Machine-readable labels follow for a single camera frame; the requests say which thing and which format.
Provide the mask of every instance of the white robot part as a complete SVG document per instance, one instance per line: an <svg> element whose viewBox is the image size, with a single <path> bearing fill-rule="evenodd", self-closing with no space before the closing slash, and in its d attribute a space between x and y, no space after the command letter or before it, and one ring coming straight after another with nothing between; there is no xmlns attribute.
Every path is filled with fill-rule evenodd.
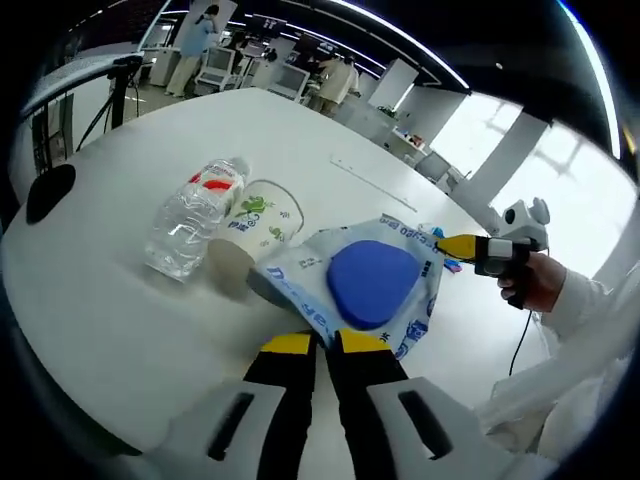
<svg viewBox="0 0 640 480"><path fill-rule="evenodd" d="M531 207L527 207L523 200L518 200L504 211L498 237L512 241L528 240L535 244L535 250L545 250L549 247L545 225L550 221L549 208L541 198L534 198Z"/></svg>

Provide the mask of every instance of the white lab coat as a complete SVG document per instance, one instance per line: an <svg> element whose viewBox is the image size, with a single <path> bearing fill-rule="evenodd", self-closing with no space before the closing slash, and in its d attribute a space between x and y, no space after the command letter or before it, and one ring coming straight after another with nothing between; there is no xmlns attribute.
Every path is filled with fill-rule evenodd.
<svg viewBox="0 0 640 480"><path fill-rule="evenodd" d="M533 446L560 461L588 435L624 376L640 324L640 263L610 291L568 272L542 324L557 335L558 351L498 382L476 414L505 448Z"/></svg>
<svg viewBox="0 0 640 480"><path fill-rule="evenodd" d="M328 78L320 87L318 96L340 105L349 90L358 90L358 71L353 65L332 60L324 71Z"/></svg>

